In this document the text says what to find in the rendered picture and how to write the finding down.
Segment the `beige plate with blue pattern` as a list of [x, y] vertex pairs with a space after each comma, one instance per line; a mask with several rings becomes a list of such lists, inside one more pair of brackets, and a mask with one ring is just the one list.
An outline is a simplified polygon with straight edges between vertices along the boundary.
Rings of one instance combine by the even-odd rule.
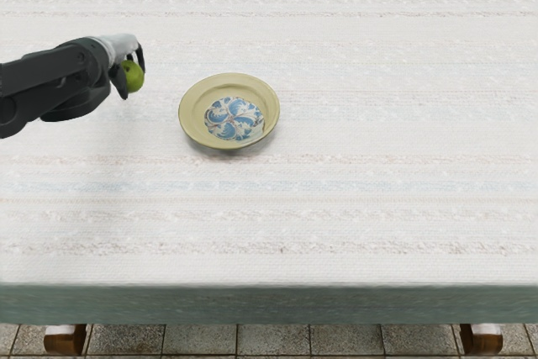
[[280, 117], [280, 101], [264, 81], [220, 73], [192, 85], [178, 106], [185, 134], [215, 150], [238, 150], [266, 138]]

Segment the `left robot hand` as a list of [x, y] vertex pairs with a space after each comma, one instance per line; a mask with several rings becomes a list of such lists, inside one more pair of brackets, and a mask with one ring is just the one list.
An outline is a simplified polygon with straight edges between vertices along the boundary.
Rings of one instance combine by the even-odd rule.
[[126, 80], [121, 62], [132, 60], [141, 66], [145, 73], [145, 59], [141, 44], [133, 34], [111, 34], [97, 37], [108, 55], [108, 77], [116, 87], [119, 96], [126, 100]]

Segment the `green round fruit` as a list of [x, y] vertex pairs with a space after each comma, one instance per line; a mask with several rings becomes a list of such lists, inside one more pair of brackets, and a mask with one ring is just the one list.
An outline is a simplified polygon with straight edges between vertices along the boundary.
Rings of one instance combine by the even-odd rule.
[[121, 62], [124, 70], [127, 93], [138, 92], [144, 85], [145, 73], [141, 66], [132, 60]]

